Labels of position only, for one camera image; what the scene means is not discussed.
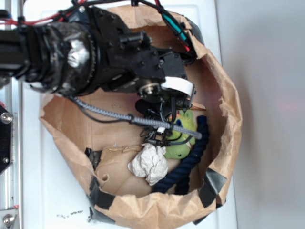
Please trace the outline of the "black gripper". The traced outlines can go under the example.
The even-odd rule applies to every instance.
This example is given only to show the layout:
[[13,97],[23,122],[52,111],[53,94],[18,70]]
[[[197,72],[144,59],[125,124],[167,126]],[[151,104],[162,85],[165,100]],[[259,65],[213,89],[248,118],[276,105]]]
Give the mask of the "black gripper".
[[96,39],[94,85],[104,91],[137,93],[150,103],[175,99],[177,108],[189,108],[195,86],[188,81],[180,55],[151,45],[145,31],[132,32],[116,14],[88,9]]

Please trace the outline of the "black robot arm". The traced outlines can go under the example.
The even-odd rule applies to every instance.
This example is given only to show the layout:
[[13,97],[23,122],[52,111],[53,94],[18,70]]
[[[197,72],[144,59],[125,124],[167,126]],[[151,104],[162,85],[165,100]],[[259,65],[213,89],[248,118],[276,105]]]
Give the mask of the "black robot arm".
[[75,5],[59,16],[63,21],[19,21],[0,32],[1,85],[14,77],[42,93],[83,96],[101,88],[191,107],[195,86],[177,52],[152,46],[145,31],[133,32],[118,15],[97,7]]

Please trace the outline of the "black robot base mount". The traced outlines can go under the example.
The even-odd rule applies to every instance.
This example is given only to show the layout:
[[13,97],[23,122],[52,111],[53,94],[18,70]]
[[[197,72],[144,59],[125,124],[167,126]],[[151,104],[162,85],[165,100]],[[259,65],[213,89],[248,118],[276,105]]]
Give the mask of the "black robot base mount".
[[0,105],[0,174],[12,163],[13,115]]

